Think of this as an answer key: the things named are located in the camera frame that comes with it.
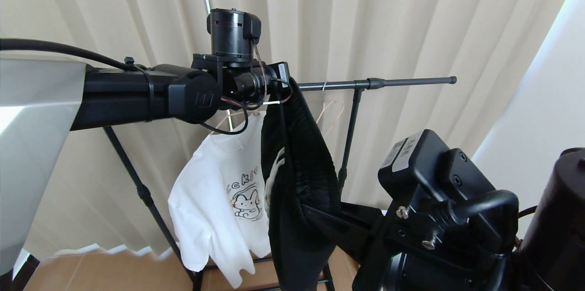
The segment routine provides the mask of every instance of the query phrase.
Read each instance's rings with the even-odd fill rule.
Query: white label
[[[392,149],[390,150],[388,156],[386,156],[386,159],[384,160],[384,163],[382,163],[382,166],[380,167],[381,169],[384,169],[385,167],[391,165],[392,162],[394,162],[396,155],[399,154],[400,148],[402,147],[406,139],[407,138],[404,138],[401,141],[395,143],[394,146],[392,146]]]
[[[278,64],[278,72],[280,72],[280,79],[288,82],[287,68],[286,68],[286,66],[284,66],[284,64]],[[288,88],[288,85],[286,83],[282,82],[282,87]]]
[[[406,139],[404,146],[400,150],[399,155],[397,156],[394,164],[392,165],[392,172],[397,172],[408,168],[408,160],[410,160],[412,151],[414,151],[414,149],[416,148],[416,144],[418,144],[421,135],[422,131],[415,133],[414,135],[411,135]]]

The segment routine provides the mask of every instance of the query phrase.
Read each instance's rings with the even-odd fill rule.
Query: curtain
[[[391,145],[423,128],[472,155],[532,62],[564,0],[209,0],[262,20],[266,62],[289,62],[298,82],[457,76],[455,85],[363,93],[343,200],[387,207],[377,172]],[[57,41],[148,66],[190,66],[209,53],[206,0],[1,0],[2,37]],[[306,93],[339,168],[350,90]],[[338,116],[343,101],[345,109]],[[222,117],[213,118],[217,123]],[[206,129],[178,120],[114,127],[169,226],[166,200]],[[70,132],[25,248],[169,246],[102,129]]]

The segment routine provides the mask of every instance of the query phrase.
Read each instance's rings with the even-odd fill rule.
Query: brown tile floor
[[[256,274],[242,271],[243,283],[238,290],[250,291],[278,284],[272,262],[255,265]],[[351,291],[357,266],[339,248],[330,258],[336,291]],[[324,285],[318,290],[324,291]],[[179,260],[171,255],[156,260],[151,255],[135,256],[130,252],[115,255],[100,251],[85,255],[62,256],[42,262],[25,291],[191,291],[192,284]],[[203,275],[202,291],[232,290],[219,270]]]

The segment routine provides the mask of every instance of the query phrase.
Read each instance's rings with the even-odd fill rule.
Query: screw
[[[410,208],[407,208],[404,206],[399,206],[399,209],[396,210],[396,215],[401,219],[408,219],[408,212],[409,211],[410,211]]]
[[[458,175],[453,175],[453,181],[455,181],[456,185],[463,185],[461,178]]]
[[[436,237],[431,238],[430,240],[422,241],[422,246],[425,247],[427,250],[434,250],[435,249],[435,242]]]

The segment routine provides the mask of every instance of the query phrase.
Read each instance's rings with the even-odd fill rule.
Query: beige curtain
[[[397,139],[430,128],[451,147],[474,153],[563,1],[209,0],[212,8],[257,14],[263,60],[289,62],[299,82],[457,76],[456,85],[364,93],[343,199],[380,207],[390,199],[376,174]],[[205,0],[1,0],[0,32],[133,56],[146,65],[189,66],[192,53],[210,50],[206,16]],[[306,97],[319,114],[321,93]],[[345,104],[326,137],[339,166],[351,91],[325,97]],[[338,102],[324,114],[323,129],[340,109]],[[207,131],[176,120],[114,129],[170,225],[167,197]],[[43,259],[92,243],[168,248],[102,129],[69,133],[25,248]]]

